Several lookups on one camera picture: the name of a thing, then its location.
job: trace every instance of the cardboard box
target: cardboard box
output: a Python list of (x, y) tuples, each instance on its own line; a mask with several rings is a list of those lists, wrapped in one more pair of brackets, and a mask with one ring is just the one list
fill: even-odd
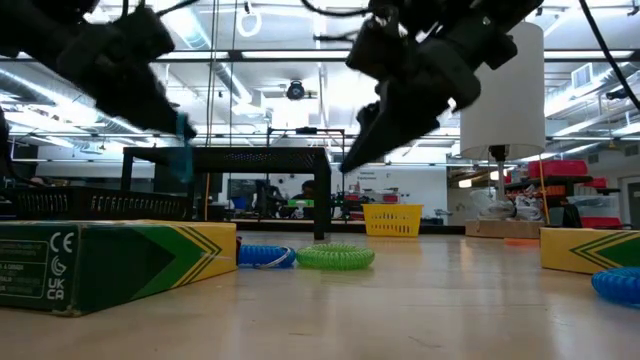
[(640, 232), (542, 228), (540, 262), (546, 269), (585, 274), (640, 266)]
[(488, 238), (539, 239), (541, 221), (467, 220), (467, 236)]
[(0, 305), (80, 316), (235, 270), (234, 224), (0, 223)]

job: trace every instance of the security camera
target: security camera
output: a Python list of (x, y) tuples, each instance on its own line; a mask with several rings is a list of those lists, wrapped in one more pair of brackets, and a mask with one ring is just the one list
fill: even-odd
[(287, 89), (287, 99), (300, 100), (304, 97), (304, 87), (302, 87), (302, 81), (293, 80)]

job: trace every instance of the ce mark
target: ce mark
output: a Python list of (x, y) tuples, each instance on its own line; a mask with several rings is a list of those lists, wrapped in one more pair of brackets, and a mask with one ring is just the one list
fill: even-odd
[[(75, 233), (68, 233), (67, 235), (65, 235), (65, 237), (62, 239), (62, 248), (64, 249), (64, 251), (68, 252), (68, 253), (72, 253), (73, 250), (71, 249), (71, 238), (75, 235)], [(51, 239), (49, 240), (49, 247), (51, 248), (51, 250), (53, 250), (53, 252), (59, 252), (60, 250), (56, 247), (56, 239), (58, 237), (62, 236), (62, 233), (55, 233), (53, 234), (53, 236), (51, 237)]]

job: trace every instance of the yellow basket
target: yellow basket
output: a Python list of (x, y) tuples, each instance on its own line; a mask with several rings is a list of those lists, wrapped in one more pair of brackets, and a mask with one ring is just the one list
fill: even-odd
[(417, 237), (422, 205), (364, 204), (367, 235)]

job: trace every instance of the door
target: door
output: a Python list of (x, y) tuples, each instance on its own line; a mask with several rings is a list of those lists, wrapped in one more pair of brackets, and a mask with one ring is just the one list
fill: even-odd
[(629, 184), (629, 215), (631, 223), (640, 229), (640, 183)]

